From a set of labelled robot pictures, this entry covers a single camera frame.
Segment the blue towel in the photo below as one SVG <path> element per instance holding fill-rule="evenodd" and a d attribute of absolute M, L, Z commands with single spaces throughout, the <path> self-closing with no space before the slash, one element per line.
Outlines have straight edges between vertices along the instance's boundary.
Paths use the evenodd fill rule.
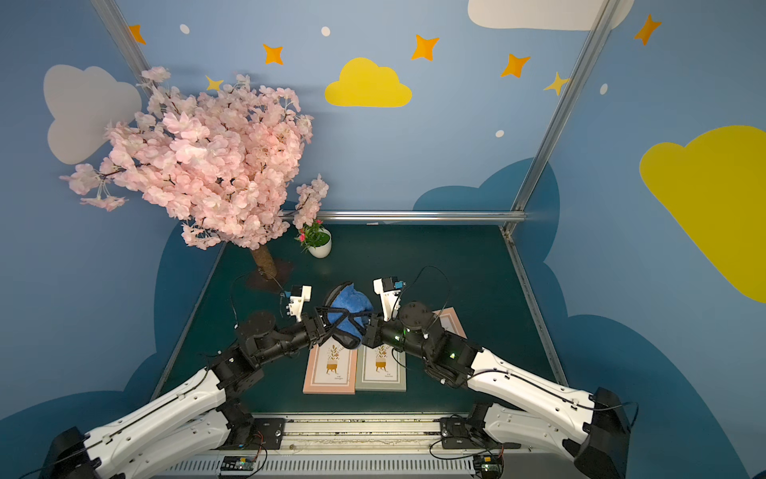
<path fill-rule="evenodd" d="M 356 289 L 354 289 L 354 285 L 350 284 L 347 287 L 344 287 L 341 292 L 338 294 L 338 296 L 335 298 L 335 300 L 332 302 L 332 307 L 341 307 L 344 309 L 349 310 L 352 313 L 362 313 L 365 311 L 373 311 L 372 309 L 372 303 L 370 303 L 370 300 L 365 296 L 364 293 L 358 292 Z M 334 324 L 338 319 L 340 319 L 341 313 L 329 313 L 327 315 L 327 319 L 330 321 L 331 324 Z M 357 331 L 357 329 L 349 323 L 352 319 L 346 318 L 343 320 L 342 323 L 338 325 L 338 329 L 341 331 L 345 331 L 349 334 L 352 334 L 353 336 L 358 337 L 359 339 L 362 338 L 362 335 Z M 367 325 L 370 323 L 370 318 L 367 316 L 362 317 L 356 317 L 353 319 L 356 321 L 356 323 L 359 326 L 362 326 L 363 328 L 366 328 Z"/>

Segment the pink flower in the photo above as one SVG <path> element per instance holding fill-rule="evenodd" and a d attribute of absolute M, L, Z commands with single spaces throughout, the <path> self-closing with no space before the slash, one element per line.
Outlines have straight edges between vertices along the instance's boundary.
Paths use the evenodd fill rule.
<path fill-rule="evenodd" d="M 114 196 L 107 196 L 104 199 L 101 198 L 81 198 L 81 205 L 93 205 L 97 208 L 104 208 L 108 212 L 113 211 L 115 208 L 119 208 L 128 201 L 124 198 L 116 198 Z"/>
<path fill-rule="evenodd" d="M 141 76 L 147 80 L 162 83 L 170 78 L 170 72 L 165 67 L 154 67 L 151 70 L 144 70 L 141 72 Z"/>
<path fill-rule="evenodd" d="M 75 166 L 74 171 L 72 176 L 59 176 L 59 179 L 69 182 L 69 189 L 78 195 L 87 195 L 91 189 L 101 184 L 101 176 L 89 163 Z"/>
<path fill-rule="evenodd" d="M 156 186 L 150 186 L 142 198 L 154 205 L 167 206 L 171 200 L 175 199 L 175 195 L 171 192 L 164 192 Z"/>
<path fill-rule="evenodd" d="M 143 72 L 152 91 L 150 114 L 136 113 L 137 127 L 107 129 L 113 150 L 100 174 L 82 165 L 62 178 L 80 194 L 98 186 L 96 198 L 83 202 L 109 211 L 124 198 L 105 191 L 107 183 L 141 191 L 146 201 L 189 222 L 182 233 L 189 246 L 231 241 L 258 248 L 284 235 L 290 224 L 280 207 L 312 136 L 313 118 L 298 115 L 298 96 L 289 88 L 253 90 L 250 78 L 238 75 L 215 96 L 185 97 L 157 84 L 169 75 L 162 67 Z M 327 188 L 321 177 L 298 188 L 294 224 L 315 221 Z"/>

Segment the pink picture frame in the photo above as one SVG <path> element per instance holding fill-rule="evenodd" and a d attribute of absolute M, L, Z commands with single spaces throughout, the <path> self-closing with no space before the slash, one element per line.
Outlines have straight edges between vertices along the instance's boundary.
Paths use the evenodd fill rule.
<path fill-rule="evenodd" d="M 434 314 L 439 314 L 439 310 L 434 311 Z M 444 311 L 439 315 L 439 319 L 441 320 L 441 326 L 445 330 L 464 338 L 468 337 L 466 336 L 466 332 L 463 331 L 463 326 L 460 324 L 460 320 L 457 319 L 455 308 L 444 308 Z"/>
<path fill-rule="evenodd" d="M 337 358 L 330 359 L 335 347 Z M 309 353 L 303 394 L 354 394 L 356 391 L 356 349 L 346 349 L 330 338 Z"/>

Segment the blue wall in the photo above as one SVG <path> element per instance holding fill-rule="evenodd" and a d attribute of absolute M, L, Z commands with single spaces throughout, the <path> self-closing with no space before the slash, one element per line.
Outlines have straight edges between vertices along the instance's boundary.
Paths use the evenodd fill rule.
<path fill-rule="evenodd" d="M 330 184 L 322 201 L 329 209 L 424 208 L 430 202 L 419 198 L 432 189 L 478 188 L 534 156 L 558 102 L 544 89 L 556 72 L 568 76 L 586 37 L 484 28 L 469 18 L 466 0 L 118 4 L 129 25 L 141 25 L 149 63 L 167 67 L 169 83 L 183 92 L 207 88 L 206 76 L 234 82 L 236 73 L 250 74 L 255 85 L 292 87 L 303 113 L 316 118 L 296 181 L 321 173 Z M 325 26 L 328 37 L 320 32 Z M 440 39 L 433 61 L 411 59 L 416 35 Z M 262 44 L 282 47 L 284 64 L 266 64 Z M 530 57 L 521 77 L 500 76 L 509 54 Z M 329 104 L 325 88 L 357 57 L 393 68 L 412 100 L 395 108 Z M 498 130 L 505 135 L 497 138 Z M 504 209 L 464 191 L 452 197 L 454 208 Z"/>
<path fill-rule="evenodd" d="M 4 19 L 0 475 L 17 477 L 58 432 L 150 397 L 218 250 L 184 246 L 177 221 L 138 195 L 107 213 L 58 179 L 73 166 L 48 149 L 48 68 L 98 66 L 135 82 L 90 3 L 13 2 Z"/>
<path fill-rule="evenodd" d="M 662 25 L 644 46 L 634 36 L 648 15 Z M 766 130 L 766 93 L 755 80 L 766 77 L 755 60 L 764 18 L 763 2 L 636 0 L 514 234 L 571 383 L 641 403 L 634 479 L 766 469 L 766 304 L 719 273 L 639 172 L 658 143 L 685 146 L 729 125 Z M 752 207 L 732 203 L 725 187 L 699 207 Z M 710 228 L 727 228 L 726 218 L 711 218 Z"/>

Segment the white cloud decal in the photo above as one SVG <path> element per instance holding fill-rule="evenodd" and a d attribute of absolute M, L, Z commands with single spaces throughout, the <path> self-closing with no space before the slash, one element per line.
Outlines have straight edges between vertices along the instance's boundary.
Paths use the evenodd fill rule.
<path fill-rule="evenodd" d="M 603 0 L 468 0 L 471 21 L 487 28 L 590 30 Z M 627 17 L 633 0 L 623 0 L 612 28 Z"/>
<path fill-rule="evenodd" d="M 54 122 L 48 146 L 62 163 L 74 165 L 87 159 L 106 141 L 109 122 L 129 122 L 141 110 L 141 95 L 131 84 L 119 82 L 103 68 L 85 71 L 54 65 L 43 81 L 45 103 Z"/>

